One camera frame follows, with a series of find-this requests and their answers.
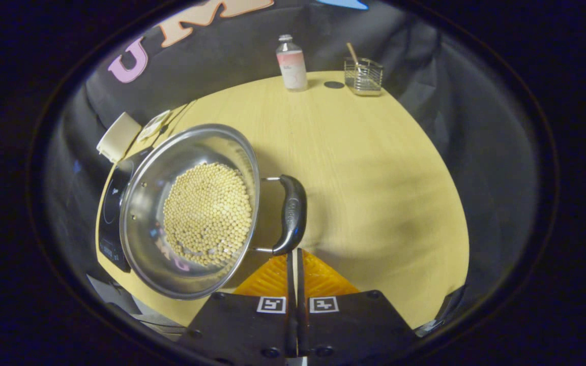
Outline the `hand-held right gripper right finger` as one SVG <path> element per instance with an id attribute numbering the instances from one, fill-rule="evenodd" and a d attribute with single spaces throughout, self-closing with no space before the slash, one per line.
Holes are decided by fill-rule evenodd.
<path id="1" fill-rule="evenodd" d="M 311 295 L 311 266 L 297 250 L 297 351 L 305 365 L 382 365 L 419 338 L 379 290 Z"/>

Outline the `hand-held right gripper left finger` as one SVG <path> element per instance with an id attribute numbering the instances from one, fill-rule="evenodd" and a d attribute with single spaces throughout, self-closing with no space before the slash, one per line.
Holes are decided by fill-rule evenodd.
<path id="1" fill-rule="evenodd" d="M 298 356 L 293 255 L 283 259 L 285 296 L 214 292 L 179 338 L 212 364 L 288 365 Z"/>

